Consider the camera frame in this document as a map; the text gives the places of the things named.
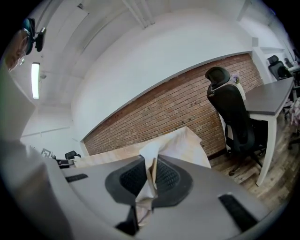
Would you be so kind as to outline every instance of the ceiling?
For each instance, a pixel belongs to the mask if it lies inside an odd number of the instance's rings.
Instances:
[[[131,1],[147,16],[140,0],[127,0]],[[228,11],[240,10],[244,0],[146,2],[154,17],[184,8],[207,8],[228,16]],[[33,49],[12,76],[36,106],[70,107],[91,65],[112,43],[139,24],[122,0],[45,0],[30,17],[36,19],[37,31],[47,28],[45,45],[42,52]],[[38,100],[33,100],[31,92],[32,62],[40,62]]]

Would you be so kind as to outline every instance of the baseboard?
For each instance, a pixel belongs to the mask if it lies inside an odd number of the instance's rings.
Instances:
[[[217,158],[217,157],[219,157],[219,156],[225,154],[226,152],[227,152],[227,150],[226,150],[226,148],[224,148],[224,149],[222,149],[221,151],[216,152],[216,153],[214,153],[214,154],[208,156],[207,158],[208,158],[208,160],[210,161],[210,160],[212,160],[212,159],[214,159],[214,158]]]

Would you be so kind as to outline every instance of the flower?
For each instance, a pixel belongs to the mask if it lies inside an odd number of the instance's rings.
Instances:
[[[239,76],[239,74],[238,74],[238,73],[233,74],[233,75],[231,76],[231,80],[233,80],[233,82],[234,82],[235,84],[238,84],[238,83],[240,82],[240,76]]]

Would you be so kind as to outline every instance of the fluorescent light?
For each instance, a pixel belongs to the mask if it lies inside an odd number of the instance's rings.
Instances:
[[[39,63],[34,62],[31,65],[31,87],[33,99],[39,99],[38,95],[38,77],[39,77]]]

